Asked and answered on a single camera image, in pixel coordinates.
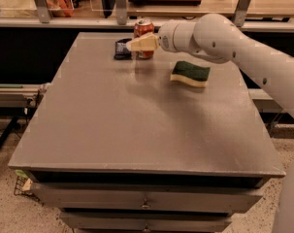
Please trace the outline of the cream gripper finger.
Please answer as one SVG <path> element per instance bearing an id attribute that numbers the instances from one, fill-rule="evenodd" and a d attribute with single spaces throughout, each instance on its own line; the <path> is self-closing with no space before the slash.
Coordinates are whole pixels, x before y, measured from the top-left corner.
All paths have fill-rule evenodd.
<path id="1" fill-rule="evenodd" d="M 158 37 L 153 33 L 147 33 L 126 43 L 130 51 L 154 51 L 159 47 Z"/>

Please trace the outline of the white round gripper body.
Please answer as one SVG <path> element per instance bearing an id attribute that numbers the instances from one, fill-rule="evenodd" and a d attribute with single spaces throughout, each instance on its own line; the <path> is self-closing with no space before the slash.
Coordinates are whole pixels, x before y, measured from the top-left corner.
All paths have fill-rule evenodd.
<path id="1" fill-rule="evenodd" d="M 181 22 L 170 20 L 164 23 L 158 30 L 158 40 L 160 47 L 165 51 L 181 52 L 183 48 L 183 38 L 180 32 Z"/>

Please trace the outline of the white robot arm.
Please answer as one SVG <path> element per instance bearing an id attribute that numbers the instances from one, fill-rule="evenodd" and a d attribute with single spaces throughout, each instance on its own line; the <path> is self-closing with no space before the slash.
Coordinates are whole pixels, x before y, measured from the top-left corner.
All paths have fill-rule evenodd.
<path id="1" fill-rule="evenodd" d="M 170 20 L 156 34 L 135 38 L 126 47 L 186 52 L 213 63 L 231 61 L 294 118 L 294 57 L 247 37 L 227 17 Z M 272 233 L 294 233 L 294 160 L 282 184 Z"/>

